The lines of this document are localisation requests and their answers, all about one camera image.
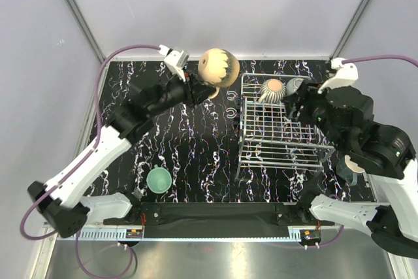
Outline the grey-blue speckled ceramic mug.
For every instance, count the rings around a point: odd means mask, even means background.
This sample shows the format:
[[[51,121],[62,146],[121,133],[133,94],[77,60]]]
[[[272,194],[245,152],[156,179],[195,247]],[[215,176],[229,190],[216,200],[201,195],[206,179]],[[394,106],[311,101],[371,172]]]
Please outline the grey-blue speckled ceramic mug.
[[[299,89],[303,81],[304,81],[303,78],[297,78],[297,77],[290,79],[290,81],[288,81],[285,87],[286,96],[290,96],[294,94]]]

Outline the tan glazed ceramic mug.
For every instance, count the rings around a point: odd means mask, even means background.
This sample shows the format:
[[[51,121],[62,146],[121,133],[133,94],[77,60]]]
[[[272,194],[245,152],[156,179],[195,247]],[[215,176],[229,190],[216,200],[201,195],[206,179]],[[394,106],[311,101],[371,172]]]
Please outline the tan glazed ceramic mug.
[[[214,87],[216,91],[208,97],[215,98],[220,89],[232,86],[240,73],[240,64],[237,58],[221,48],[207,50],[199,60],[198,76],[207,86]]]

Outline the white ribbed ceramic mug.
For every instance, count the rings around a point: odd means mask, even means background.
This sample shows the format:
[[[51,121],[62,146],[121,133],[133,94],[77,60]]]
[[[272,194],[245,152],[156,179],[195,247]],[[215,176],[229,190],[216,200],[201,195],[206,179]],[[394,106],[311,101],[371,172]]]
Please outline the white ribbed ceramic mug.
[[[278,104],[286,95],[285,83],[278,79],[269,79],[259,89],[258,103]]]

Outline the mint green cup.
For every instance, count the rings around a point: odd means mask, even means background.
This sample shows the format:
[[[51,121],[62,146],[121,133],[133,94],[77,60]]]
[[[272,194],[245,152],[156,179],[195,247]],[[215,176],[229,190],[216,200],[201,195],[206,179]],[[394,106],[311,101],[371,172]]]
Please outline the mint green cup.
[[[172,176],[166,168],[155,165],[146,177],[146,184],[151,192],[163,194],[172,185]]]

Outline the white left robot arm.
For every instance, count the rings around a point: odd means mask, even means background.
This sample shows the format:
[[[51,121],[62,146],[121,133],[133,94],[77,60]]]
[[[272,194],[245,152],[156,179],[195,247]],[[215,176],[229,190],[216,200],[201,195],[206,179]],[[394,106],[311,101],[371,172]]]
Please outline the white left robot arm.
[[[46,183],[35,181],[28,187],[35,208],[63,238],[75,235],[89,223],[119,220],[135,224],[140,208],[134,197],[124,192],[85,197],[85,191],[154,127],[155,116],[180,103],[197,107],[218,91],[194,74],[184,80],[174,76],[166,84],[131,85],[123,103],[104,125],[97,126],[95,140],[70,165]]]

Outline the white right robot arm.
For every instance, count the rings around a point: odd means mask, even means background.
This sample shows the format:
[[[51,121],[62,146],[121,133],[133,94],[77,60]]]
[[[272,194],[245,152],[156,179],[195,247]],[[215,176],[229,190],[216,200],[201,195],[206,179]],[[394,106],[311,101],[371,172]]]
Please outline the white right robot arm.
[[[297,220],[338,223],[372,238],[385,251],[417,258],[417,156],[401,129],[374,121],[373,99],[352,86],[321,91],[305,80],[283,98],[286,116],[316,126],[345,158],[351,172],[368,174],[386,205],[357,205],[309,191],[296,208]]]

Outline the black marble pattern mat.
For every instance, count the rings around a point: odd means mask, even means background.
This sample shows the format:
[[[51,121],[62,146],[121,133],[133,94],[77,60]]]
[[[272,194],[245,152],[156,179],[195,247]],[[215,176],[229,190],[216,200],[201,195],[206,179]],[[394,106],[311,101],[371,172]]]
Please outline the black marble pattern mat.
[[[240,61],[243,73],[299,74],[315,80],[324,78],[324,60]],[[168,80],[161,62],[112,62],[107,71],[100,99],[102,118],[108,118],[129,91],[146,76],[160,74]],[[213,100],[196,109],[178,105],[155,119],[155,127],[128,152],[117,158],[84,192],[85,196],[132,192],[143,188],[154,166],[167,169],[172,186],[162,195],[146,192],[146,202],[173,203],[277,203],[295,202],[314,170],[244,167],[238,169],[239,79]],[[364,177],[350,187],[334,172],[338,156],[334,153],[319,173],[317,188],[343,201],[374,202]]]

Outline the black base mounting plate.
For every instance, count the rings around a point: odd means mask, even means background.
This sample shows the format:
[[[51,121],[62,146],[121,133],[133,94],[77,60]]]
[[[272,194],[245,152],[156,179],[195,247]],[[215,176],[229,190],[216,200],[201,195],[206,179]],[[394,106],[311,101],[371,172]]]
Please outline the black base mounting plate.
[[[288,227],[317,227],[291,203],[141,203],[105,225],[144,226],[145,238],[278,238]]]

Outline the aluminium frame post right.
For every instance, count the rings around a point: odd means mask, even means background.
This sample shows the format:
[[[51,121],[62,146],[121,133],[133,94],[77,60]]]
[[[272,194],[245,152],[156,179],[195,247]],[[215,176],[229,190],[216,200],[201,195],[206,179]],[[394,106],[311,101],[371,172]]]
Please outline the aluminium frame post right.
[[[330,54],[331,59],[338,57],[342,53],[371,2],[372,0],[360,0],[352,17],[349,20],[347,27],[340,37],[340,40],[338,41],[335,49]]]

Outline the aluminium frame post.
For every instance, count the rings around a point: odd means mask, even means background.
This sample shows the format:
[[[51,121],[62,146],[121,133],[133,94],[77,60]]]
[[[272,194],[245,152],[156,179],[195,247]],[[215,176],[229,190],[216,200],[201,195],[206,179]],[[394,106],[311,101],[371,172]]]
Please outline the aluminium frame post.
[[[349,20],[347,27],[340,37],[340,40],[338,41],[335,49],[330,54],[331,59],[338,57],[342,53],[371,2],[372,0],[360,0],[352,17]]]
[[[101,50],[86,19],[84,18],[84,15],[82,14],[82,11],[80,10],[80,7],[78,6],[77,1],[65,0],[65,2],[71,14],[73,15],[73,18],[75,19],[77,25],[79,26],[85,40],[87,41],[89,47],[91,48],[91,51],[93,52],[94,56],[96,57],[99,63],[103,62],[105,60],[105,55],[103,54],[103,51]]]

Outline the aluminium frame post left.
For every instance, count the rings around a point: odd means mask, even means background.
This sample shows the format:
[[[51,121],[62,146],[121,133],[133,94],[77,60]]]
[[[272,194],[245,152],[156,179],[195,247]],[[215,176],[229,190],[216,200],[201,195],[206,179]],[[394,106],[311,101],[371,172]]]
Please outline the aluminium frame post left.
[[[82,11],[80,10],[80,7],[78,6],[77,1],[65,0],[65,2],[71,14],[73,15],[73,18],[75,19],[77,25],[79,26],[85,40],[87,41],[89,47],[91,48],[91,51],[93,52],[94,56],[96,57],[99,63],[103,62],[105,60],[105,55],[103,54],[103,51],[101,50],[86,19],[84,18],[84,15],[82,14]]]

